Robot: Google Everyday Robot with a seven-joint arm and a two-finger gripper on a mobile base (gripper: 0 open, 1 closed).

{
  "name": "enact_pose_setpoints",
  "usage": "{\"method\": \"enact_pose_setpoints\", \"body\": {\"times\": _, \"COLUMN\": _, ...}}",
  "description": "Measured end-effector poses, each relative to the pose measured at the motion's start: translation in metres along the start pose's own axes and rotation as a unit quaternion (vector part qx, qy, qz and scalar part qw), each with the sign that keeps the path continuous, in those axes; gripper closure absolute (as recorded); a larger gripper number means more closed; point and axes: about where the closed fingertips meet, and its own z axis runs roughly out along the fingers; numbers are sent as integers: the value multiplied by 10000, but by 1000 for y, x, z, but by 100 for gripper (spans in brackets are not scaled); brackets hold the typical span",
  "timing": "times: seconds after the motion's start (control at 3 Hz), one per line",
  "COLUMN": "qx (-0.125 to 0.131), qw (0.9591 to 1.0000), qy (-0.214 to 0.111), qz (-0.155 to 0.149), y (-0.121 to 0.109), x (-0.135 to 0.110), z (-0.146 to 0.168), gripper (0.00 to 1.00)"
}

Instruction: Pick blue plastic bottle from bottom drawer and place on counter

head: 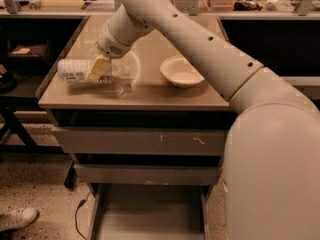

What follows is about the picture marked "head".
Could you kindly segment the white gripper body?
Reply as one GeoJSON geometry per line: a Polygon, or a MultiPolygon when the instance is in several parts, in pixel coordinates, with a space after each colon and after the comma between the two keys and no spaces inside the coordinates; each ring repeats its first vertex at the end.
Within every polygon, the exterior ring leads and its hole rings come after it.
{"type": "Polygon", "coordinates": [[[110,32],[108,23],[105,23],[97,36],[97,49],[111,59],[119,59],[125,56],[131,47],[117,41],[110,32]]]}

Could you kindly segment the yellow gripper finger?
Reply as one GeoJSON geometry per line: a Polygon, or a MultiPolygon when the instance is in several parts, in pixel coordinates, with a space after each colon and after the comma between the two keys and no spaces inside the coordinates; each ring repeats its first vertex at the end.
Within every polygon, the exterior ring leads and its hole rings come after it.
{"type": "Polygon", "coordinates": [[[98,55],[94,58],[92,65],[86,74],[86,80],[90,82],[98,82],[111,68],[112,63],[108,57],[98,55]]]}

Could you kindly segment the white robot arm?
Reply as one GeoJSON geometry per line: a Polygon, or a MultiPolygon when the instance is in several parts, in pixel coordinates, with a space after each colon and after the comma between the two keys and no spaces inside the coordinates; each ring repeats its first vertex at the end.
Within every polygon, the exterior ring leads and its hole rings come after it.
{"type": "Polygon", "coordinates": [[[121,0],[98,35],[109,58],[151,30],[222,95],[238,117],[224,151],[228,240],[320,240],[320,112],[260,62],[180,13],[174,0],[121,0]]]}

